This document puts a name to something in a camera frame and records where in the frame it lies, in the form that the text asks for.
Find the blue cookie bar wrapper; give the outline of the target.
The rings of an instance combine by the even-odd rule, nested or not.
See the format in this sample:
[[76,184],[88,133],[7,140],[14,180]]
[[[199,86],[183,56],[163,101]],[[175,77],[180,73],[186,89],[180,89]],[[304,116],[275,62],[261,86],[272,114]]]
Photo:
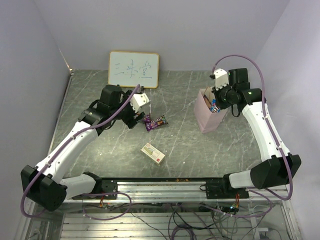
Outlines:
[[217,102],[215,99],[213,99],[211,101],[211,106],[209,108],[209,110],[212,112],[212,113],[219,113],[220,112],[220,108],[217,106]]

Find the pink paper bag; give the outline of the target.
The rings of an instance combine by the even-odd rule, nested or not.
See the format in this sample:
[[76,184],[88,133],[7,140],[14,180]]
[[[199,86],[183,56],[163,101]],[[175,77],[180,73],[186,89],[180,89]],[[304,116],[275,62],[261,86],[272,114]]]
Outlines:
[[215,131],[227,113],[226,109],[211,111],[212,100],[215,100],[212,87],[199,90],[194,105],[194,115],[203,134]]

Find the brown purple M&M's pack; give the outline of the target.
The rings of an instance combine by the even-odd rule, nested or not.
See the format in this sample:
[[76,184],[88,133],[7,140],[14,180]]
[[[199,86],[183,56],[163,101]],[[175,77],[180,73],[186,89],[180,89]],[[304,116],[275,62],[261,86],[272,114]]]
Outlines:
[[144,124],[150,124],[151,123],[151,115],[150,114],[146,114],[143,118],[142,118],[142,122]]

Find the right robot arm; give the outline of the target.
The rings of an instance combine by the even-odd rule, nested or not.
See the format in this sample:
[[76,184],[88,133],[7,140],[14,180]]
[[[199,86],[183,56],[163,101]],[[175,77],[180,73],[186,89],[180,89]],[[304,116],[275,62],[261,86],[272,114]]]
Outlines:
[[228,181],[220,186],[221,194],[231,198],[238,189],[265,189],[283,201],[290,200],[293,177],[302,161],[280,138],[263,89],[251,87],[246,68],[213,69],[210,77],[215,81],[212,93],[216,106],[221,110],[237,107],[251,128],[261,157],[261,162],[252,169],[230,173]]

